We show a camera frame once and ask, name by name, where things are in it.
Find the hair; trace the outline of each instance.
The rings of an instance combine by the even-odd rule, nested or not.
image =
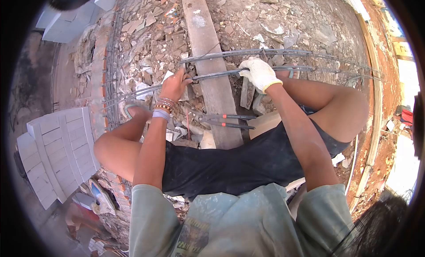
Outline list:
[[[381,256],[400,226],[407,207],[401,197],[375,202],[354,222],[330,256]]]

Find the black shorts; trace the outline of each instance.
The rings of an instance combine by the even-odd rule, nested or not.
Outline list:
[[[307,115],[314,110],[301,106]],[[311,120],[334,158],[349,143],[341,143]],[[287,186],[304,177],[282,122],[277,127],[230,150],[204,149],[166,144],[162,191],[193,199],[199,194],[225,192],[240,195],[258,186]]]

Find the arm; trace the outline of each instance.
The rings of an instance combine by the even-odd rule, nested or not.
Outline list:
[[[266,89],[278,109],[292,149],[305,174],[307,190],[338,184],[325,143],[308,116],[288,95],[281,84]]]
[[[183,75],[184,70],[164,81],[159,97],[178,101],[186,85],[192,82]],[[162,175],[165,166],[165,133],[167,120],[162,117],[153,117],[147,130],[145,140],[141,146],[139,158],[134,171],[133,185],[148,184],[162,190]]]
[[[257,90],[272,97],[292,149],[303,168],[307,190],[339,183],[321,136],[307,115],[285,91],[273,69],[257,58],[249,58],[239,67],[249,68],[249,71],[243,70],[239,74],[247,77]]]

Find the wooden beam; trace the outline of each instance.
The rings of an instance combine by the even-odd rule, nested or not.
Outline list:
[[[206,1],[182,0],[182,2],[193,55],[221,52]],[[226,71],[223,58],[198,61],[195,65],[198,75]],[[208,114],[236,114],[228,76],[201,80],[200,84]],[[228,119],[226,122],[238,123],[236,119]],[[243,144],[240,129],[212,125],[211,131],[217,148],[231,149]]]
[[[357,19],[359,21],[360,27],[363,32],[363,36],[365,37],[366,46],[369,52],[369,58],[371,61],[372,68],[374,70],[380,70],[379,67],[379,61],[378,57],[375,55],[375,48],[372,43],[372,38],[369,34],[369,31],[366,27],[366,23],[363,20],[362,16],[360,14],[356,14]],[[377,72],[372,72],[372,75],[378,78],[381,78],[380,74]],[[366,187],[366,183],[368,182],[370,174],[373,172],[373,165],[375,164],[375,158],[378,153],[378,146],[379,146],[379,137],[381,135],[381,121],[382,121],[382,95],[383,95],[383,88],[382,83],[377,80],[373,79],[373,88],[374,88],[374,117],[373,117],[373,127],[372,127],[372,138],[371,138],[371,145],[369,148],[369,155],[368,159],[366,161],[366,166],[363,171],[362,178],[360,180],[360,183],[358,185],[358,189],[356,191],[356,194],[354,195],[353,200],[350,203],[350,213],[353,212],[354,208],[357,206],[357,203],[359,202],[360,195],[364,191]]]

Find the hand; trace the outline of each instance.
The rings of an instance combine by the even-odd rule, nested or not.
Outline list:
[[[266,89],[268,89],[268,87],[272,84],[282,84],[282,81],[276,78],[276,74],[273,69],[259,58],[250,57],[241,62],[239,68],[249,68],[249,71],[240,71],[239,75],[241,77],[247,77],[261,94],[264,94]]]
[[[193,82],[192,79],[186,79],[187,77],[190,77],[190,75],[184,74],[184,69],[180,68],[177,73],[164,80],[159,97],[177,102],[182,97],[184,88]]]

